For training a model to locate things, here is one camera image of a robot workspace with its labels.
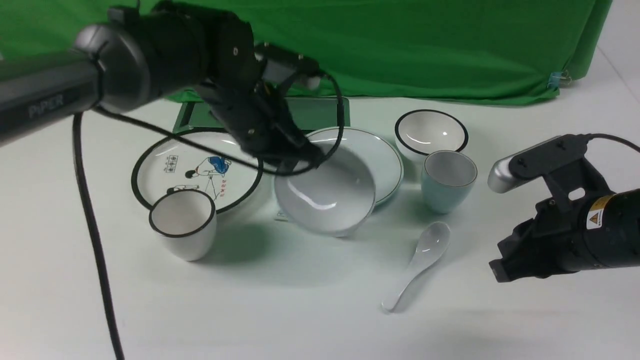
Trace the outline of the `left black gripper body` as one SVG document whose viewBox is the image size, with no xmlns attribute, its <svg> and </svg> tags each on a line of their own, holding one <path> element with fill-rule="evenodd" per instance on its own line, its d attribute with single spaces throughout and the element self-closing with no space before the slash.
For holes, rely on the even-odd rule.
<svg viewBox="0 0 640 360">
<path fill-rule="evenodd" d="M 194 90 L 245 153 L 272 166 L 297 161 L 295 152 L 308 139 L 271 84 L 244 90 L 208 81 Z"/>
</svg>

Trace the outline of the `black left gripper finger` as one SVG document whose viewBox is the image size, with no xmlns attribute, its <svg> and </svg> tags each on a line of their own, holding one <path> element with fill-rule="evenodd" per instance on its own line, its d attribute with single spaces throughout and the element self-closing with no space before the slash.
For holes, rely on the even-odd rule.
<svg viewBox="0 0 640 360">
<path fill-rule="evenodd" d="M 295 150 L 295 168 L 318 168 L 325 157 L 326 153 L 320 146 L 306 140 Z"/>
</svg>

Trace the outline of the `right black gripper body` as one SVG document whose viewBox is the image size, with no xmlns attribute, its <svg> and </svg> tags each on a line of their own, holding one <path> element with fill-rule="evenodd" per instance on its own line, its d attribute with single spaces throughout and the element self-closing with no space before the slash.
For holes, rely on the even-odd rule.
<svg viewBox="0 0 640 360">
<path fill-rule="evenodd" d="M 572 209 L 563 213 L 552 200 L 537 203 L 535 211 L 534 218 L 518 224 L 498 242 L 501 257 L 489 262 L 497 282 L 544 280 L 591 268 L 578 212 Z"/>
</svg>

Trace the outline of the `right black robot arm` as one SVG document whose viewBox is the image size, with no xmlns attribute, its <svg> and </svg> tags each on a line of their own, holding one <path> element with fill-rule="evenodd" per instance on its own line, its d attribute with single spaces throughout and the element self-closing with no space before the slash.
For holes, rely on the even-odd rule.
<svg viewBox="0 0 640 360">
<path fill-rule="evenodd" d="M 569 212 L 547 199 L 535 211 L 498 242 L 501 258 L 489 266 L 499 283 L 639 266 L 638 189 L 585 196 L 570 202 Z"/>
</svg>

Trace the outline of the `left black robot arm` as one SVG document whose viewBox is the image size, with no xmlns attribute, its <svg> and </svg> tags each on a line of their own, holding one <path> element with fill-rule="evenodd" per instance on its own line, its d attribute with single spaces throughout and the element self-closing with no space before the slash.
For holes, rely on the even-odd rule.
<svg viewBox="0 0 640 360">
<path fill-rule="evenodd" d="M 163 0 L 149 14 L 114 6 L 107 15 L 68 50 L 1 62 L 3 142 L 73 114 L 123 114 L 192 88 L 252 157 L 325 159 L 285 100 L 295 81 L 315 87 L 325 76 L 315 59 L 257 43 L 251 25 L 227 10 Z"/>
</svg>

